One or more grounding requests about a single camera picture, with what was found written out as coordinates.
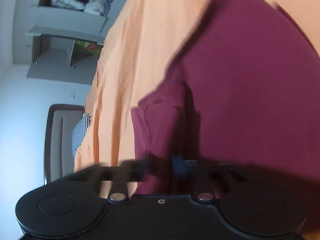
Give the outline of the maroon long sleeve shirt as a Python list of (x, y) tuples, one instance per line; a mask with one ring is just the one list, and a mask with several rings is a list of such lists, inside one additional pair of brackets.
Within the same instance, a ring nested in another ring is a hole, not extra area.
[(299, 193), (319, 230), (319, 56), (283, 9), (210, 0), (163, 82), (131, 111), (137, 193), (167, 194), (172, 156), (249, 165)]

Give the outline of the blue white checkered pillow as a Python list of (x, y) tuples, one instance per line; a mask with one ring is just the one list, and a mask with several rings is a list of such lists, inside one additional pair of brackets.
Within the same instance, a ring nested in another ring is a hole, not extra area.
[(86, 136), (87, 129), (90, 125), (90, 117), (88, 113), (84, 113), (80, 121), (75, 125), (72, 131), (72, 157), (75, 158), (84, 137)]

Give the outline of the pile of folded clothes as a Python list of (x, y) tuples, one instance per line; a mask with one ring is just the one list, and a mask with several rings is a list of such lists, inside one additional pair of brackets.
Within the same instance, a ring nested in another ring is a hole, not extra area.
[(113, 0), (89, 0), (85, 3), (79, 0), (51, 0), (51, 6), (106, 17), (112, 2)]

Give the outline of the grey open wardrobe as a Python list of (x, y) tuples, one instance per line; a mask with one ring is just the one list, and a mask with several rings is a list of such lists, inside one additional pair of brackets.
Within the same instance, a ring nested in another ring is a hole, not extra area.
[(76, 40), (103, 45), (126, 0), (113, 0), (106, 17), (51, 6), (51, 0), (17, 0), (13, 62), (28, 64), (27, 78), (90, 85), (99, 55)]

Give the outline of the dark brown padded headboard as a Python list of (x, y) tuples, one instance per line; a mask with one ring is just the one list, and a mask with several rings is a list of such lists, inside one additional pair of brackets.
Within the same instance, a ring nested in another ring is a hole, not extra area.
[(73, 173), (72, 133), (83, 114), (83, 106), (54, 104), (49, 107), (44, 139), (45, 184)]

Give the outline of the colourful bag in wardrobe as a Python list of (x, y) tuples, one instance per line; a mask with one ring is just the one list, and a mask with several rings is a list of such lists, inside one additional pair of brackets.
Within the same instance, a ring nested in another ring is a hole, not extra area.
[(94, 55), (100, 54), (103, 48), (103, 46), (100, 44), (84, 40), (76, 40), (75, 43)]

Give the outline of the orange bed duvet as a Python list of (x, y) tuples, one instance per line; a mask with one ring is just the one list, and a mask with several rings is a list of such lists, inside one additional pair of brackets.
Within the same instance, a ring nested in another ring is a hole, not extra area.
[[(319, 0), (264, 0), (283, 9), (319, 56)], [(136, 158), (131, 111), (164, 80), (210, 0), (127, 0), (107, 33), (85, 103), (91, 123), (75, 169)]]

